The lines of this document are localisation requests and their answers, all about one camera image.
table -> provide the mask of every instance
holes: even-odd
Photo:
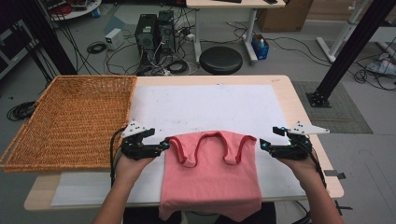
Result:
[[[65,16],[56,16],[56,15],[51,15],[51,19],[53,21],[65,21],[65,20],[70,20],[74,19],[80,16],[83,16],[85,14],[88,14],[92,11],[94,11],[96,8],[100,6],[102,3],[102,0],[95,0],[95,1],[89,1],[87,3],[87,9],[86,10],[73,10],[70,14],[65,15]]]
[[[199,57],[202,53],[201,42],[200,42],[200,8],[212,8],[212,7],[225,7],[225,8],[251,8],[250,16],[248,19],[247,34],[243,36],[245,47],[250,58],[250,63],[258,61],[256,53],[251,47],[251,34],[253,31],[254,21],[256,20],[257,8],[277,8],[284,7],[284,1],[277,1],[276,4],[268,4],[262,0],[242,0],[242,3],[229,3],[212,0],[187,0],[187,7],[195,9],[195,37],[194,37],[194,49],[195,49],[195,60],[199,64]]]
[[[196,76],[196,77],[139,77],[137,86],[186,86],[186,85],[271,85],[283,112],[288,127],[297,120],[310,123],[303,105],[288,77],[286,76]],[[332,165],[316,135],[310,135],[312,144],[318,153],[323,170],[332,170]],[[55,190],[59,185],[60,173],[40,174],[25,201],[24,207],[30,211],[65,209],[65,207],[50,206]],[[344,195],[343,188],[335,176],[326,176],[328,191],[332,198]],[[271,201],[305,200],[305,197],[289,196],[271,198]]]

gray mat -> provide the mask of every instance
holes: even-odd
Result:
[[[319,82],[293,81],[292,84],[313,125],[329,129],[331,133],[373,133],[342,83],[329,98],[331,108],[311,107],[308,102],[305,93],[314,92]]]

white table leg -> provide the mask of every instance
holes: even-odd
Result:
[[[251,34],[253,32],[254,21],[256,19],[256,12],[257,12],[257,8],[251,9],[247,34],[242,36],[245,43],[245,47],[247,48],[248,56],[250,58],[250,63],[255,63],[258,61],[256,53],[254,52],[253,47],[251,47],[251,38],[252,38]]]
[[[199,8],[195,9],[195,37],[194,37],[194,51],[195,51],[195,61],[199,64],[199,57],[201,56],[201,41],[199,38],[200,35],[200,14]]]

metal pole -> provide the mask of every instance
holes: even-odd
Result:
[[[312,106],[325,106],[328,103],[335,86],[395,5],[396,0],[376,0],[370,5],[315,92],[307,93]]]
[[[194,37],[194,51],[195,51],[195,62],[199,65],[199,57],[201,56],[201,15],[199,8],[195,9],[195,37]]]
[[[37,0],[16,0],[14,2],[17,9],[21,12],[26,26],[48,53],[58,71],[62,75],[76,75],[76,68],[70,62],[64,48],[50,28]]]
[[[337,36],[334,43],[332,44],[332,47],[329,50],[330,55],[334,56],[335,52],[337,52],[337,50],[340,48],[341,44],[344,41],[344,38],[346,37],[347,33],[349,33],[350,29],[352,29],[352,27],[354,26],[355,21],[358,19],[361,11],[367,5],[367,2],[368,0],[361,1],[359,6],[353,10],[352,15],[349,17],[349,20],[346,21],[344,29],[341,31],[340,35]]]

pink tank top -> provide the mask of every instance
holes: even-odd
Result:
[[[239,222],[261,209],[256,138],[213,131],[169,139],[160,202],[162,220],[183,210],[221,214]]]

